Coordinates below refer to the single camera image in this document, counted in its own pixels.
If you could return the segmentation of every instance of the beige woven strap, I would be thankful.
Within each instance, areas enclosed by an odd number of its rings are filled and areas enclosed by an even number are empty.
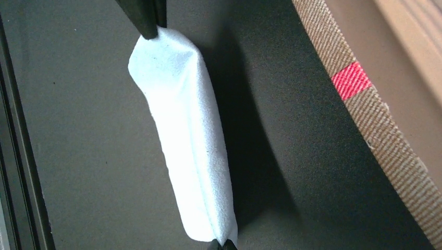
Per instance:
[[[324,0],[293,0],[330,77],[356,61]],[[344,101],[399,197],[436,249],[442,249],[442,194],[395,125],[375,87]]]

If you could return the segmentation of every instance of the red woven section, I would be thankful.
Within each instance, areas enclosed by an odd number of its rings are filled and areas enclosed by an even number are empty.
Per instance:
[[[372,85],[358,61],[336,73],[331,80],[343,101]]]

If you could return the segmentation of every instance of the black surface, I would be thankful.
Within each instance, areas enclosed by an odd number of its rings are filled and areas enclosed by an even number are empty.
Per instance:
[[[110,2],[0,3],[55,244],[206,249],[182,229],[153,120],[127,72],[138,33]],[[213,81],[238,249],[432,248],[290,0],[169,0],[167,11]]]
[[[0,247],[55,249],[1,16],[0,103],[0,199],[7,230],[0,236],[9,238],[6,246],[0,239]]]

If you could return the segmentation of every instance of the fabric strip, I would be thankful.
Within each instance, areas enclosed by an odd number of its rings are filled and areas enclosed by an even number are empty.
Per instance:
[[[428,240],[442,249],[442,194],[356,61],[324,0],[293,4],[369,148]]]

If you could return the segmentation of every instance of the folded fabric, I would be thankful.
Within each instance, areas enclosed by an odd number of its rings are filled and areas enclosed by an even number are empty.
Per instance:
[[[155,120],[187,235],[237,245],[223,130],[201,53],[179,32],[158,27],[157,38],[140,36],[128,68]]]

